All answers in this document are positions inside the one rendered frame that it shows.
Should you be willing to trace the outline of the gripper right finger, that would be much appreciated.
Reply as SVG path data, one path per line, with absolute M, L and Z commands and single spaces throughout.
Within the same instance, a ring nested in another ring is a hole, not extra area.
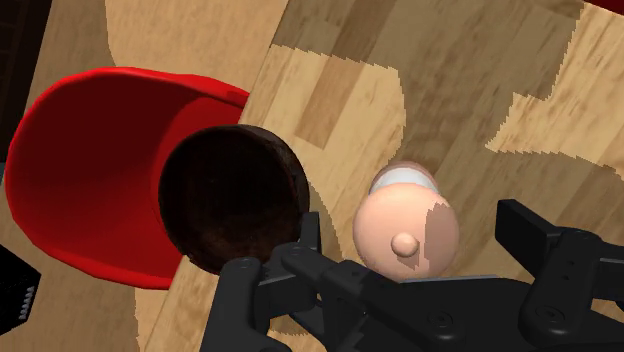
M 497 203 L 495 238 L 534 281 L 518 327 L 540 349 L 624 349 L 624 323 L 591 310 L 595 299 L 624 311 L 624 245 L 558 227 L 515 199 Z

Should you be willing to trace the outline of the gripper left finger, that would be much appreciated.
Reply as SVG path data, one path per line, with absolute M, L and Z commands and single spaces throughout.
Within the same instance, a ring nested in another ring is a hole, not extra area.
M 222 269 L 199 352 L 292 352 L 268 336 L 271 319 L 290 316 L 327 352 L 364 352 L 368 336 L 410 351 L 462 352 L 464 324 L 433 301 L 351 260 L 321 252 L 319 216 L 303 215 L 296 242 Z

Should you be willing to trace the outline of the dark brown wooden bowl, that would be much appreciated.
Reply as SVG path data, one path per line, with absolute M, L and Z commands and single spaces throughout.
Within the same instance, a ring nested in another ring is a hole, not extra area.
M 300 236 L 310 193 L 291 148 L 260 127 L 196 132 L 168 156 L 158 185 L 166 233 L 180 253 L 217 274 L 230 260 L 262 262 Z

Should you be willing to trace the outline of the pink baby bottle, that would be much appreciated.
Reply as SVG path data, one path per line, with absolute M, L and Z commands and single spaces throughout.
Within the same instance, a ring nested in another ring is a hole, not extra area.
M 424 279 L 452 263 L 459 226 L 433 176 L 403 161 L 373 179 L 354 216 L 353 242 L 369 269 L 397 282 Z

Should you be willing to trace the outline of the red object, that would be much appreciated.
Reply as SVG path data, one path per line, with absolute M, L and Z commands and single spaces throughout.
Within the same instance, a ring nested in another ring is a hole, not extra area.
M 624 0 L 584 0 L 592 5 L 604 8 L 613 13 L 624 16 Z

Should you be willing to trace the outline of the black box with pale marks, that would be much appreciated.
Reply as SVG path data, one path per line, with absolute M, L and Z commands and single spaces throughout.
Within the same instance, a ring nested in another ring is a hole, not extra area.
M 0 336 L 25 323 L 41 274 L 0 245 Z

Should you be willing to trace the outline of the dark furniture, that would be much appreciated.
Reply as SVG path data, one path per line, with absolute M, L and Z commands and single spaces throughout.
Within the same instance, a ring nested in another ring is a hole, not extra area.
M 52 0 L 0 0 L 0 163 L 22 119 Z

